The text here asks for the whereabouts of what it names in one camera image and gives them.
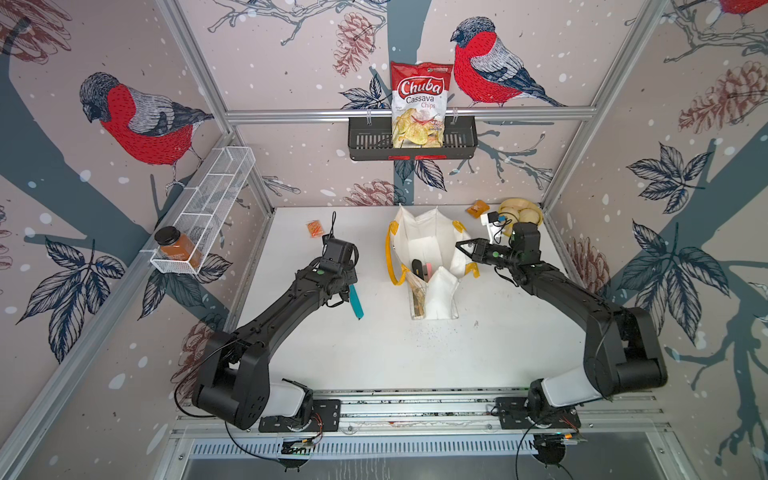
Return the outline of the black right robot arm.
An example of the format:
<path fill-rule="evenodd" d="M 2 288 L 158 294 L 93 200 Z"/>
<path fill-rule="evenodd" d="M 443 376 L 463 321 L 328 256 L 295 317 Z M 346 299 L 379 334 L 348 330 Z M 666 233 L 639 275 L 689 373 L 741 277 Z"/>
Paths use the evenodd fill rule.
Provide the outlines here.
<path fill-rule="evenodd" d="M 455 247 L 496 273 L 508 271 L 507 281 L 551 304 L 585 332 L 580 366 L 531 383 L 526 409 L 533 423 L 550 423 L 553 416 L 580 404 L 667 384 L 651 314 L 605 300 L 543 261 L 536 225 L 515 224 L 507 245 L 475 238 Z"/>

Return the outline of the teal art knife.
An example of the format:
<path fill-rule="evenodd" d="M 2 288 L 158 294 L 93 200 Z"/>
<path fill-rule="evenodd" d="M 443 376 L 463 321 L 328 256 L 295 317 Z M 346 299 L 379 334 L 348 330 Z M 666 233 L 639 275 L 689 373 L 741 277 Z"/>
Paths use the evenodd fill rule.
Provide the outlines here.
<path fill-rule="evenodd" d="M 356 318 L 358 320 L 361 320 L 364 317 L 364 311 L 363 311 L 359 296 L 357 294 L 355 285 L 349 286 L 349 303 L 352 306 L 352 309 Z"/>

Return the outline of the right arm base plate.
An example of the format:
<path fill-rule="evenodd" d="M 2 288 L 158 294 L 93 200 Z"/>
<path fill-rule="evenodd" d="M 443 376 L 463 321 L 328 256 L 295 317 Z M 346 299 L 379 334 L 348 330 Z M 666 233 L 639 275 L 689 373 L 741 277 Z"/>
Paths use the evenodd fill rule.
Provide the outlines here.
<path fill-rule="evenodd" d="M 574 407 L 552 407 L 525 397 L 497 397 L 491 413 L 499 419 L 503 430 L 581 428 Z"/>

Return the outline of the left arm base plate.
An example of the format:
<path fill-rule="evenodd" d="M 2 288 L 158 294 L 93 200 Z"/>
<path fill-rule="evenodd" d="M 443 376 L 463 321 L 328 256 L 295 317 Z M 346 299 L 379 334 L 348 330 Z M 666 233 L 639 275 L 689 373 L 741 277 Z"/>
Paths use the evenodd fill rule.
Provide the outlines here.
<path fill-rule="evenodd" d="M 339 399 L 314 400 L 311 412 L 305 415 L 300 410 L 293 417 L 262 417 L 258 423 L 260 433 L 327 433 L 337 432 L 341 417 Z"/>

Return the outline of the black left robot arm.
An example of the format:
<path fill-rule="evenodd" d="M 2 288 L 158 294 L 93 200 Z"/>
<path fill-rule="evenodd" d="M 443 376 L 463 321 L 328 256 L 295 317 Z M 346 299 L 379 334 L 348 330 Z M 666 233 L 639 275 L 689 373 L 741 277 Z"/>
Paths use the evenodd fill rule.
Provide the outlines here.
<path fill-rule="evenodd" d="M 287 379 L 270 380 L 270 360 L 288 336 L 313 312 L 351 305 L 364 316 L 354 284 L 357 247 L 327 234 L 322 255 L 298 270 L 288 289 L 255 319 L 232 332 L 213 334 L 206 345 L 192 388 L 192 405 L 241 430 L 262 416 L 297 418 L 312 415 L 312 390 Z"/>

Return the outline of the white pouch with yellow handles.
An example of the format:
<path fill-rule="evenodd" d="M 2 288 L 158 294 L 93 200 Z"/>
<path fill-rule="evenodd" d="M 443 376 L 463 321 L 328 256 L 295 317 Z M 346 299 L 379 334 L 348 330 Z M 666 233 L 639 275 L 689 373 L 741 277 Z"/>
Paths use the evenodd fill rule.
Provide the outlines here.
<path fill-rule="evenodd" d="M 386 265 L 395 286 L 410 289 L 414 320 L 459 317 L 455 295 L 461 280 L 479 276 L 478 265 L 456 248 L 470 238 L 468 229 L 434 208 L 415 215 L 401 207 L 386 236 Z"/>

